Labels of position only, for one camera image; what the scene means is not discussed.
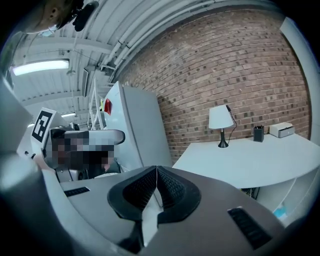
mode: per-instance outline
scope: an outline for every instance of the pipe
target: pipe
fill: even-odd
[[[138,41],[136,41],[134,43],[133,46],[131,46],[130,48],[126,47],[126,49],[124,49],[121,54],[119,55],[118,59],[114,62],[114,64],[116,65],[116,67],[119,67],[120,64],[125,60],[125,58],[145,39],[147,38],[151,33],[153,33],[155,30],[157,30],[158,28],[160,28],[162,25],[166,24],[167,22],[173,20],[174,18],[191,11],[192,9],[196,9],[200,6],[204,6],[204,5],[210,5],[210,4],[214,4],[216,1],[215,0],[210,0],[210,1],[206,1],[206,2],[202,2],[202,3],[198,3],[195,4],[191,7],[188,7],[186,9],[183,9],[179,12],[177,12],[176,14],[166,18],[165,20],[163,20],[162,22],[158,23],[156,26],[154,26],[151,30],[149,30],[147,33],[145,33],[143,36],[140,37],[140,39]]]
[[[149,8],[147,11],[145,11],[139,18],[137,18],[131,26],[124,32],[124,34],[121,36],[121,38],[118,40],[114,48],[112,49],[109,56],[104,57],[102,64],[108,64],[113,57],[115,56],[116,52],[119,50],[119,48],[122,46],[122,44],[125,43],[128,36],[131,35],[131,33],[151,14],[153,14],[155,11],[159,10],[163,6],[167,5],[169,2],[172,2],[173,0],[162,0],[155,5],[153,5],[151,8]]]

